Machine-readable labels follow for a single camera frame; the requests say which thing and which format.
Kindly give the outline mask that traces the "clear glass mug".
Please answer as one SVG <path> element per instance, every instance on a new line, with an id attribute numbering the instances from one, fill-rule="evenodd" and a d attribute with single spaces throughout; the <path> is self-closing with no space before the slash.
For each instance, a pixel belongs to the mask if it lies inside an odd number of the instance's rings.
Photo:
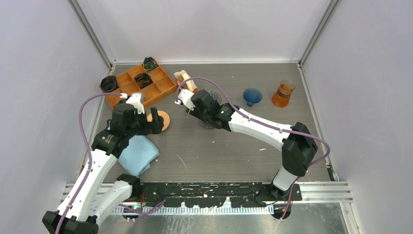
<path id="1" fill-rule="evenodd" d="M 199 121 L 199 124 L 200 124 L 201 127 L 203 127 L 204 129 L 207 129 L 207 130 L 215 129 L 215 127 L 212 124 L 209 124 L 208 122 L 205 122 L 205 121 L 202 121 L 202 120 Z"/>

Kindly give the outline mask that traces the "orange coffee filter box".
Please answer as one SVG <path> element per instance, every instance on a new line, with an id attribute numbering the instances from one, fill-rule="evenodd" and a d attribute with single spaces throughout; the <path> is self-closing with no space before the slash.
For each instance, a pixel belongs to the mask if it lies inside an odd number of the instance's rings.
<path id="1" fill-rule="evenodd" d="M 194 83 L 194 81 L 190 80 L 186 82 L 186 80 L 190 79 L 190 76 L 185 70 L 175 72 L 174 76 L 175 76 L 175 81 L 177 82 L 177 85 L 180 85 L 184 81 L 182 88 L 187 89 L 193 93 L 197 93 L 198 88 L 196 84 Z"/>

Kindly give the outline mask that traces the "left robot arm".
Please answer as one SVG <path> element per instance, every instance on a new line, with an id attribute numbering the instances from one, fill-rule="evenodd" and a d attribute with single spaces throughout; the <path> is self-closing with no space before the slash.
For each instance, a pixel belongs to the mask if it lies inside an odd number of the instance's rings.
<path id="1" fill-rule="evenodd" d="M 96 135 L 88 161 L 78 180 L 56 211 L 47 211 L 42 223 L 51 234 L 96 234 L 100 225 L 125 200 L 137 201 L 143 192 L 137 176 L 121 174 L 100 198 L 96 194 L 112 166 L 134 136 L 160 134 L 164 126 L 155 107 L 152 120 L 131 104 L 118 104 L 108 128 Z"/>

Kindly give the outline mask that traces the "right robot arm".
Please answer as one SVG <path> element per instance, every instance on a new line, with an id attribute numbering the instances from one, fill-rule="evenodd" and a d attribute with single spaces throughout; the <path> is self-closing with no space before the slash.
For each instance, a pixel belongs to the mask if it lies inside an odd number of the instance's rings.
<path id="1" fill-rule="evenodd" d="M 219 104 L 205 90 L 193 93 L 182 89 L 178 100 L 186 106 L 187 113 L 215 129 L 242 133 L 270 144 L 282 154 L 282 166 L 272 180 L 270 193 L 276 200 L 288 196 L 291 185 L 297 177 L 303 177 L 318 146 L 309 136 L 307 126 L 279 124 L 257 117 L 229 103 Z"/>

